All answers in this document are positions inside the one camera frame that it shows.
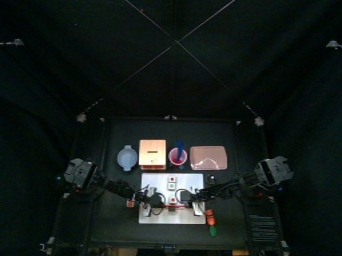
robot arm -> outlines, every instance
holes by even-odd
[[[86,162],[78,158],[69,161],[64,179],[72,184],[73,191],[85,192],[93,187],[104,188],[108,192],[129,201],[149,204],[152,208],[162,207],[162,200],[158,193],[148,196],[146,189],[134,190],[125,181],[108,180],[97,170],[97,166],[92,162]]]
[[[180,192],[180,201],[205,202],[214,198],[228,199],[237,190],[259,186],[264,190],[276,186],[280,182],[292,178],[287,159],[281,156],[260,161],[253,172],[247,173],[237,179],[232,179],[222,184],[217,184],[204,189],[198,189],[194,194],[189,191]]]
[[[265,159],[256,164],[255,170],[247,173],[237,179],[232,179],[222,184],[217,184],[204,189],[198,189],[194,194],[184,190],[180,192],[180,201],[182,202],[205,202],[214,198],[228,199],[232,193],[244,188],[255,186],[268,190],[272,186],[277,185],[281,181],[292,178],[287,159],[277,156],[272,159]],[[64,178],[76,189],[86,190],[90,187],[104,188],[120,197],[126,198],[137,203],[149,204],[152,208],[162,207],[164,203],[158,193],[148,196],[148,190],[134,190],[129,184],[121,180],[110,181],[97,171],[93,163],[82,161],[76,158],[70,160]]]

green object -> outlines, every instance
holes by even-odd
[[[214,228],[214,226],[209,226],[209,235],[213,237],[213,236],[216,236],[217,235],[217,230],[216,230],[216,228]]]

orange box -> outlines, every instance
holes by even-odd
[[[138,165],[141,170],[165,170],[165,140],[140,140]]]

small block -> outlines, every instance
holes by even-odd
[[[176,183],[172,183],[172,182],[166,183],[166,189],[168,190],[174,190],[176,189]]]
[[[176,177],[174,176],[168,176],[168,182],[176,182]]]

black enclosure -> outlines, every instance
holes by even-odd
[[[342,44],[340,10],[337,0],[1,0],[0,254],[42,255],[55,177],[110,116],[261,118],[264,152],[295,172],[277,200],[291,255],[340,255],[342,48],[325,47]]]

